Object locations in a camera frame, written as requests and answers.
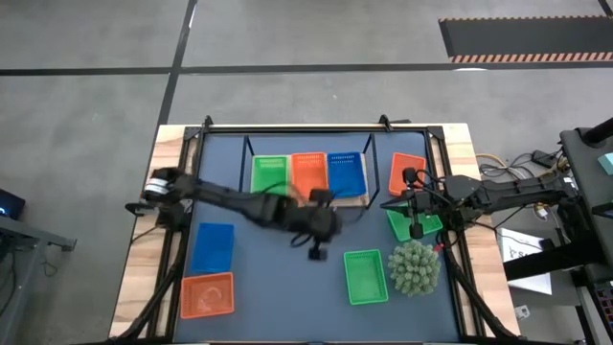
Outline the blue plastic basket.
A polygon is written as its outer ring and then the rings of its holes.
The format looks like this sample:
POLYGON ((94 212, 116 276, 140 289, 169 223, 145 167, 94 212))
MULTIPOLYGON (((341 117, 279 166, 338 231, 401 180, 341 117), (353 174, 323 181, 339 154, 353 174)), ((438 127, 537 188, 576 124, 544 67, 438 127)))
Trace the blue plastic basket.
POLYGON ((234 249, 233 224, 201 222, 193 246, 191 274, 221 273, 231 270, 234 249))
POLYGON ((366 193, 360 152, 331 152, 327 155, 327 164, 329 188, 336 198, 358 197, 366 193))

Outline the black hazard-striped floor mat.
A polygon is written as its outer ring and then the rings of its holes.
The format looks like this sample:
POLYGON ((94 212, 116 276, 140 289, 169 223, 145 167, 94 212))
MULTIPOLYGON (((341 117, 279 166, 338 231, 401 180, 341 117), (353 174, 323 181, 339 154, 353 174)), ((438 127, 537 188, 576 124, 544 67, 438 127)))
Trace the black hazard-striped floor mat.
POLYGON ((613 18, 441 18, 439 27, 453 63, 613 61, 613 18))

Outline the white printed paper sheet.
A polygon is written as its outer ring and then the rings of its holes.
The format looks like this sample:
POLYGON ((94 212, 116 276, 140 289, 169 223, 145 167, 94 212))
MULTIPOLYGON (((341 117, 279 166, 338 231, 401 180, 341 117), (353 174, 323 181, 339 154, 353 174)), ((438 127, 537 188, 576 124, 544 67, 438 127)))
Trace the white printed paper sheet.
MULTIPOLYGON (((499 229, 499 239, 504 263, 543 251, 541 238, 507 228, 499 229)), ((549 273, 508 280, 508 284, 511 288, 521 288, 541 294, 551 295, 553 293, 551 275, 549 273)))

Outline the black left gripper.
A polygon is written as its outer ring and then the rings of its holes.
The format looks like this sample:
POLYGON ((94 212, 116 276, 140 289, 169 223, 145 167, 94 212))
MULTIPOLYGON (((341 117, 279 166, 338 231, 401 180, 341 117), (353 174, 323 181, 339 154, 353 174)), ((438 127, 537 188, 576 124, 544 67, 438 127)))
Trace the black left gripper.
POLYGON ((334 197, 331 190, 312 189, 307 205, 288 211, 286 229, 295 233, 290 246, 297 248, 312 241, 307 251, 307 258, 311 261, 325 261, 327 250, 321 245, 331 242, 341 231, 342 220, 331 206, 334 197))

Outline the orange-red plastic basket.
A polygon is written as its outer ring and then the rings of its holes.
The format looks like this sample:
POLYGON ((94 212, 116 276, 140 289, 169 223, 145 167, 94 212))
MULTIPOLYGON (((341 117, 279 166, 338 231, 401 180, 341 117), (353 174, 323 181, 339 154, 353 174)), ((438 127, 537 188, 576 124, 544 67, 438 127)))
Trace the orange-red plastic basket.
POLYGON ((235 308, 232 272, 187 277, 181 281, 182 319, 230 314, 235 308))
POLYGON ((324 152, 294 153, 290 158, 292 184, 302 196, 309 197, 312 189, 325 190, 328 187, 324 152))
POLYGON ((407 168, 424 170, 426 159, 421 156, 394 152, 389 178, 388 190, 392 196, 400 196, 406 190, 406 183, 403 180, 403 171, 407 168))

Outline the pale green succulent ball plant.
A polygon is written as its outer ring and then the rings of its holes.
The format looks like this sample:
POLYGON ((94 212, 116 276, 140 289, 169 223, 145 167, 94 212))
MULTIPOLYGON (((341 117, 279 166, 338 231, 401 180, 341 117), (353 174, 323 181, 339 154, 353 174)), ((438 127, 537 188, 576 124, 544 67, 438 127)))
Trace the pale green succulent ball plant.
POLYGON ((433 245, 408 241, 393 250, 387 266, 394 289, 412 297, 427 295, 436 289, 442 264, 433 245))

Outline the green plastic basket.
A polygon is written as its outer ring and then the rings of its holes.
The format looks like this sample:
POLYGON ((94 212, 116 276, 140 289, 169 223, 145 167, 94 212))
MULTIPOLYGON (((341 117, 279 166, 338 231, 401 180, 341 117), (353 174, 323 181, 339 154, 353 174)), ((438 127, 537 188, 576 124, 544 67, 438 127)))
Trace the green plastic basket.
POLYGON ((379 250, 346 252, 343 260, 349 302, 352 306, 385 303, 389 300, 379 250))
MULTIPOLYGON (((392 232, 399 242, 407 242, 413 240, 410 235, 409 226, 412 224, 410 218, 405 217, 402 213, 386 210, 386 215, 389 220, 392 232)), ((418 221, 422 227, 424 236, 436 233, 443 229, 443 223, 437 215, 418 214, 418 221)))
POLYGON ((287 194, 289 163, 287 155, 255 155, 252 158, 250 192, 287 194))

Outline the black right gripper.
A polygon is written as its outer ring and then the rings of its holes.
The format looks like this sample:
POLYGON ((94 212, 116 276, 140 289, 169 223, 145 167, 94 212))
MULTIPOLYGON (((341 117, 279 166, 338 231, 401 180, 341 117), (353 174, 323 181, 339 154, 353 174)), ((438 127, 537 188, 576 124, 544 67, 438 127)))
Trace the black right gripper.
POLYGON ((421 239, 425 234, 443 230, 443 221, 436 215, 441 196, 428 188, 414 168, 405 168, 402 178, 406 185, 403 197, 392 198, 380 204, 382 209, 406 215, 410 219, 409 235, 421 239))

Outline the black device with blue light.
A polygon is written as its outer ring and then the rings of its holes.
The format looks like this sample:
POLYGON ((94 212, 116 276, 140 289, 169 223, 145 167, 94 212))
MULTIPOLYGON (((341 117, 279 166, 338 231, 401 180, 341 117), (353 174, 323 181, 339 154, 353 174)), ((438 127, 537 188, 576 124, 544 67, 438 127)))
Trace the black device with blue light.
POLYGON ((25 205, 25 199, 0 188, 0 217, 19 219, 25 205))

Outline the backlit keyboard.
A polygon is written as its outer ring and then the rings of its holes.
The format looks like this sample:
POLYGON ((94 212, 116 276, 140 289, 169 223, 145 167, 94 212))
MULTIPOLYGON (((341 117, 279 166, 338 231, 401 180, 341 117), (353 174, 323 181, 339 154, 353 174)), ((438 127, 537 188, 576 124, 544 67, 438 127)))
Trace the backlit keyboard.
POLYGON ((613 282, 596 284, 593 290, 604 327, 613 342, 613 282))

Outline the black metal rig frame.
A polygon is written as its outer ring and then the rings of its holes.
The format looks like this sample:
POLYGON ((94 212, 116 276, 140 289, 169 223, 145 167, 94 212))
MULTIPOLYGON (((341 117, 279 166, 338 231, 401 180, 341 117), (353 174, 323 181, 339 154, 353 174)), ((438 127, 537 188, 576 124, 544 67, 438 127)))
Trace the black metal rig frame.
MULTIPOLYGON (((444 140, 434 143, 434 161, 437 169, 448 164, 453 173, 473 178, 478 172, 477 154, 474 151, 468 125, 461 123, 424 124, 424 128, 440 131, 444 140)), ((280 131, 291 129, 296 132, 324 132, 328 129, 337 132, 342 128, 349 131, 359 129, 383 129, 383 124, 280 124, 280 125, 212 125, 212 129, 270 129, 280 131)), ((199 138, 197 125, 162 125, 156 136, 148 160, 148 172, 164 167, 177 167, 181 164, 191 172, 195 169, 195 141, 199 138)), ((108 335, 117 337, 127 331, 148 299, 153 295, 159 280, 158 274, 168 271, 167 265, 174 262, 178 250, 177 235, 164 235, 158 230, 144 244, 134 244, 128 248, 125 270, 119 295, 110 324, 108 335)), ((500 322, 512 333, 520 334, 518 321, 514 314, 511 292, 503 269, 502 256, 495 245, 494 233, 483 226, 467 230, 462 248, 454 248, 456 260, 463 254, 468 258, 463 267, 471 276, 474 286, 500 322)))

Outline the black equipment stand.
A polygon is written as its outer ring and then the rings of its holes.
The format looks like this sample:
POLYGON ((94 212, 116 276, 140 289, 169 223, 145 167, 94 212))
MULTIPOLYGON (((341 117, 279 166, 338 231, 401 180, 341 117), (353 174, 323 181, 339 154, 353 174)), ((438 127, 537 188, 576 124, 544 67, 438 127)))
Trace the black equipment stand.
POLYGON ((579 282, 592 289, 613 282, 613 168, 606 171, 601 160, 613 153, 613 117, 587 128, 578 127, 560 133, 562 150, 579 187, 564 192, 558 187, 524 190, 509 206, 537 202, 555 204, 571 242, 540 253, 504 263, 512 281, 581 266, 579 282))

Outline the blue-grey table mat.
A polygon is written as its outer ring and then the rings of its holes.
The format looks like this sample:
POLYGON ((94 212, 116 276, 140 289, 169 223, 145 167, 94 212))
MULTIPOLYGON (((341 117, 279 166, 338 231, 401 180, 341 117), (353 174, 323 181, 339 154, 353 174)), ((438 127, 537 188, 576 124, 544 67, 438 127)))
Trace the blue-grey table mat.
POLYGON ((343 255, 377 249, 387 257, 398 242, 380 203, 389 199, 392 156, 426 154, 417 132, 366 132, 321 135, 253 135, 252 147, 240 135, 209 135, 204 140, 200 178, 237 188, 250 182, 252 154, 366 151, 378 165, 379 192, 366 211, 342 209, 343 228, 327 246, 323 262, 311 261, 307 248, 293 248, 291 235, 261 228, 243 216, 206 203, 195 206, 193 225, 229 223, 235 227, 232 272, 235 310, 230 314, 179 319, 177 342, 215 341, 435 341, 455 342, 459 331, 449 283, 440 275, 428 295, 408 297, 393 288, 384 303, 353 306, 349 302, 343 255))

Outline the black power adapter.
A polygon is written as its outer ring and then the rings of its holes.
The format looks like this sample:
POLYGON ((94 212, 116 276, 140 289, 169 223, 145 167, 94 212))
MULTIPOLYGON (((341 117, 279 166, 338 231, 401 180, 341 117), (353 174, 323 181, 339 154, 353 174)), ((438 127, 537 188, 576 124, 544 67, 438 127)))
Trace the black power adapter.
POLYGON ((536 149, 533 151, 531 161, 541 167, 550 169, 556 165, 557 157, 556 153, 547 153, 545 151, 536 149))

